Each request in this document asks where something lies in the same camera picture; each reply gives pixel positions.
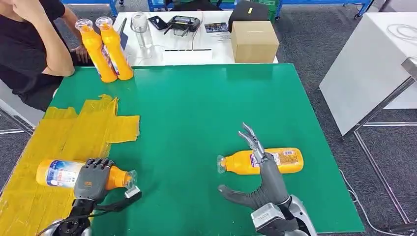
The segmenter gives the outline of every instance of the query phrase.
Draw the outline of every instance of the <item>cardboard box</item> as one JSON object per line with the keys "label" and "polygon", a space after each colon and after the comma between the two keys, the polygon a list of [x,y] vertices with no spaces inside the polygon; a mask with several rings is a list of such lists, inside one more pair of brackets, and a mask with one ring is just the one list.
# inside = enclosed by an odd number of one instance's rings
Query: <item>cardboard box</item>
{"label": "cardboard box", "polygon": [[236,21],[232,26],[232,48],[237,63],[273,62],[279,42],[269,21]]}

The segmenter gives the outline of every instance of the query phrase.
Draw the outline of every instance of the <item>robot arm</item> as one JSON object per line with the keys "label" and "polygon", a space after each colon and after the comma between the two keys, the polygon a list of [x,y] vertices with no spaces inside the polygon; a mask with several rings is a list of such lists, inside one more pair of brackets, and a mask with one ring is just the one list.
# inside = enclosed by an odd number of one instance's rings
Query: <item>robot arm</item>
{"label": "robot arm", "polygon": [[[69,216],[60,221],[54,222],[38,235],[43,236],[90,236],[89,217],[103,215],[112,211],[119,212],[139,200],[142,196],[141,190],[130,181],[126,186],[124,199],[110,204],[99,205],[107,196],[106,184],[109,179],[110,169],[113,161],[107,159],[89,159],[81,168],[74,186],[75,199],[72,203],[72,210]],[[101,211],[91,215],[93,210]]]}
{"label": "robot arm", "polygon": [[289,195],[284,179],[276,166],[273,156],[265,152],[253,130],[243,123],[246,133],[239,131],[253,150],[259,164],[261,185],[251,193],[243,193],[220,185],[218,190],[229,201],[250,207],[252,222],[258,233],[287,236],[315,236],[316,231],[302,204],[295,196]]}

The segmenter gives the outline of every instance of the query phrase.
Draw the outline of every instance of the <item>green table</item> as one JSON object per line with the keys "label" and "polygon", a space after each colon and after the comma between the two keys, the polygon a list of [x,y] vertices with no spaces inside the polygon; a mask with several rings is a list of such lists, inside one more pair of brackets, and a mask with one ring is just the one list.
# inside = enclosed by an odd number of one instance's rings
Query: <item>green table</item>
{"label": "green table", "polygon": [[[51,106],[74,107],[117,96],[118,115],[140,115],[135,142],[113,144],[111,159],[138,171],[143,198],[93,220],[95,235],[253,235],[251,209],[223,199],[217,187],[251,191],[259,176],[219,174],[218,155],[247,150],[245,121],[265,148],[296,147],[304,169],[284,176],[317,232],[364,230],[314,111],[292,64],[135,68],[135,78],[105,84],[94,68],[64,79]],[[105,203],[122,197],[112,191]]]}

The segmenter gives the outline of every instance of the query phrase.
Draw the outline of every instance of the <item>person's arm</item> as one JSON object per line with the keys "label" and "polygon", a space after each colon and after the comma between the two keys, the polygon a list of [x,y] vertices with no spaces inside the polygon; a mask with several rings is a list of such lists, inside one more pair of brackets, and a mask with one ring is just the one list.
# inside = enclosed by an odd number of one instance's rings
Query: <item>person's arm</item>
{"label": "person's arm", "polygon": [[65,22],[69,30],[78,38],[80,45],[82,45],[83,41],[81,39],[80,31],[75,28],[75,22],[78,21],[78,17],[68,6],[65,6],[65,13],[61,16],[61,19]]}
{"label": "person's arm", "polygon": [[80,42],[80,45],[71,51],[76,52],[78,61],[87,63],[89,60],[89,55],[86,48],[84,47],[80,31],[75,28],[75,22],[77,22],[78,17],[68,6],[65,6],[65,13],[61,16],[61,19],[65,22],[66,26],[78,38],[78,41]]}
{"label": "person's arm", "polygon": [[13,0],[13,11],[31,22],[46,49],[46,68],[43,74],[70,76],[74,73],[71,55],[58,36],[39,0]]}

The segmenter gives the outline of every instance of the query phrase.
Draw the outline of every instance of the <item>yellow tape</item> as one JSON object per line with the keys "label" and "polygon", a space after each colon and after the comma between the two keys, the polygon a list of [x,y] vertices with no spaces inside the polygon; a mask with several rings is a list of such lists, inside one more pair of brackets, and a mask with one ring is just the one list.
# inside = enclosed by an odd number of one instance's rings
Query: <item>yellow tape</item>
{"label": "yellow tape", "polygon": [[118,99],[100,97],[86,100],[79,115],[72,107],[48,108],[0,197],[0,235],[35,235],[71,211],[72,189],[37,184],[42,160],[104,158],[110,143],[136,140],[139,116],[117,117]]}

